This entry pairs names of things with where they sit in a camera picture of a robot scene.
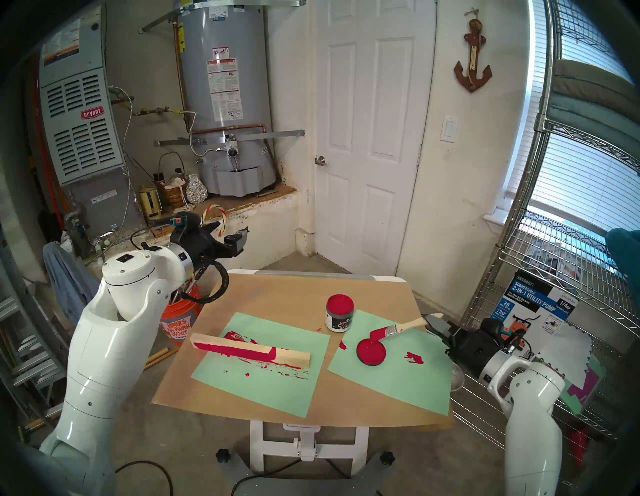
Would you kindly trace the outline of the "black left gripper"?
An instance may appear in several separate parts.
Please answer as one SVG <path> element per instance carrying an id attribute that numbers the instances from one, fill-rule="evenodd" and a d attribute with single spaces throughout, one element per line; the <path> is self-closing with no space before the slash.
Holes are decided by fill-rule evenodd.
<path id="1" fill-rule="evenodd" d="M 243 252 L 249 228 L 244 227 L 233 236 L 225 236 L 224 242 L 220 242 L 221 238 L 214 231 L 221 226 L 221 223 L 209 223 L 201 227 L 192 225 L 184 228 L 184 250 L 191 259 L 193 273 L 199 271 L 206 260 L 238 256 Z"/>

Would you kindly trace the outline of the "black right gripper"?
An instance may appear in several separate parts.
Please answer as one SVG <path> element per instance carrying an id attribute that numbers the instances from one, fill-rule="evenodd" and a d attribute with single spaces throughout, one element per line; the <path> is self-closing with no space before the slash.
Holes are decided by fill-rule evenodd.
<path id="1" fill-rule="evenodd" d="M 496 353 L 503 349 L 501 331 L 503 325 L 481 325 L 466 329 L 451 325 L 439 317 L 426 317 L 427 331 L 436 335 L 447 346 L 450 359 L 472 373 L 476 379 L 483 379 L 483 370 Z"/>

